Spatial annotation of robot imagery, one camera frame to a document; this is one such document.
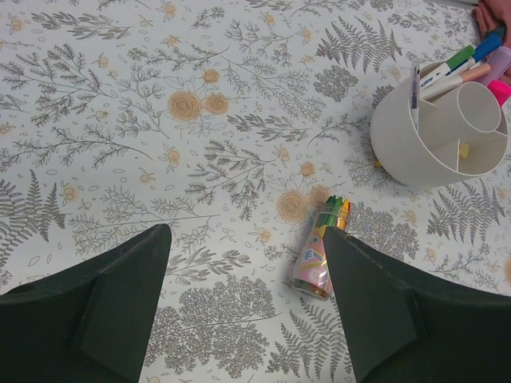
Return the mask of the gold binder clip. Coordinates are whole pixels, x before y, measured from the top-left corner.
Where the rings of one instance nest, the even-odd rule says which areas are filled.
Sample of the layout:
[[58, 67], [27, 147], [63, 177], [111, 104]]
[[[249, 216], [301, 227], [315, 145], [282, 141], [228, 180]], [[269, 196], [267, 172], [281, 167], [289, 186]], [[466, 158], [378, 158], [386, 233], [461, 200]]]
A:
[[469, 155], [469, 145], [468, 144], [460, 144], [459, 146], [459, 157], [463, 160], [466, 160]]

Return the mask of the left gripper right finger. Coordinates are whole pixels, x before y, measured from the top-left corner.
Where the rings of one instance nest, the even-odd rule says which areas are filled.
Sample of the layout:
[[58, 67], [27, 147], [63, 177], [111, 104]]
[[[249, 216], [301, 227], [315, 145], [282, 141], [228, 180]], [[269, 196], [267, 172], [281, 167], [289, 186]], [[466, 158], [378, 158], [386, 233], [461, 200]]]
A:
[[341, 230], [327, 265], [358, 382], [508, 382], [510, 298], [428, 274]]

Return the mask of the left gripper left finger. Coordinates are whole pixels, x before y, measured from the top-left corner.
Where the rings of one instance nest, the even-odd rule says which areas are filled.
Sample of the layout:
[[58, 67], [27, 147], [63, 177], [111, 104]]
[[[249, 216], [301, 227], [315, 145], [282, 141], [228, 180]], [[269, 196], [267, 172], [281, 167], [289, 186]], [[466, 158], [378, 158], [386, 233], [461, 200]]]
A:
[[168, 225], [1, 296], [3, 382], [137, 382], [171, 247]]

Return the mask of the grey thin pen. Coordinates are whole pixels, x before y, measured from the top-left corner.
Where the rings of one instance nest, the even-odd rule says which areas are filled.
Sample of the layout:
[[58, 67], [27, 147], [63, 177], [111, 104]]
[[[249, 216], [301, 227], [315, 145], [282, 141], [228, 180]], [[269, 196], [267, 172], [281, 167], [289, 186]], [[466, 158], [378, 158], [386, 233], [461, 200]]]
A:
[[411, 64], [410, 75], [410, 115], [415, 129], [418, 129], [419, 93], [420, 93], [420, 63], [419, 60], [413, 60]]

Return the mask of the blue capped marker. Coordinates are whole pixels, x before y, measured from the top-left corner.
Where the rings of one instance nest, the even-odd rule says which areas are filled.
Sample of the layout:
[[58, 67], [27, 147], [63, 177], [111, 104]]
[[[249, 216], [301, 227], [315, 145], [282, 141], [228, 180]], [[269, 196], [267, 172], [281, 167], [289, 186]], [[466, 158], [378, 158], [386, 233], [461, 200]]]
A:
[[496, 34], [490, 34], [484, 41], [482, 41], [474, 51], [472, 58], [479, 62], [490, 55], [494, 50], [502, 46], [501, 38]]

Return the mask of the green capped white marker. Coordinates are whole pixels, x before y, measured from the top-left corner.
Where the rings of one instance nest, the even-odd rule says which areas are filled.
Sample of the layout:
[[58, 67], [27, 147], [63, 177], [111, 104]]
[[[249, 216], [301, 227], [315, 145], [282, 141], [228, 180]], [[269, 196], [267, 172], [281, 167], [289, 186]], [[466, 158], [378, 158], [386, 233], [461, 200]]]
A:
[[426, 89], [431, 86], [434, 82], [445, 77], [453, 69], [456, 69], [459, 65], [467, 61], [475, 54], [475, 48], [472, 45], [468, 45], [456, 54], [454, 54], [448, 60], [442, 62], [434, 69], [426, 74], [421, 75], [420, 88]]

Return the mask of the orange capped white pen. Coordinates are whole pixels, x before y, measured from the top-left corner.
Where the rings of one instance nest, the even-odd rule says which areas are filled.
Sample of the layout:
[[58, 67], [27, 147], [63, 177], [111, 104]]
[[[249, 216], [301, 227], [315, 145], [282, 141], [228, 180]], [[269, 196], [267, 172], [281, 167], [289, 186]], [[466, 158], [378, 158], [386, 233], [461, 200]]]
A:
[[489, 71], [490, 65], [483, 64], [452, 77], [445, 77], [444, 80], [439, 80], [432, 84], [429, 88], [421, 91], [420, 96], [423, 100], [428, 101], [436, 96], [449, 92], [466, 82], [474, 81], [479, 77], [488, 74]]

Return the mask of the pink black highlighter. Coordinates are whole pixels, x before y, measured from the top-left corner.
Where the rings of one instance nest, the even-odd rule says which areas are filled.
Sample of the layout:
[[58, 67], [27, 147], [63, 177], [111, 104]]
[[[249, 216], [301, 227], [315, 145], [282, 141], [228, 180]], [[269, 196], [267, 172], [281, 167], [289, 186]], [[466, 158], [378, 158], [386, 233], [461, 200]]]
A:
[[489, 91], [495, 96], [497, 103], [502, 107], [511, 97], [511, 86], [500, 80], [493, 80], [488, 84]]

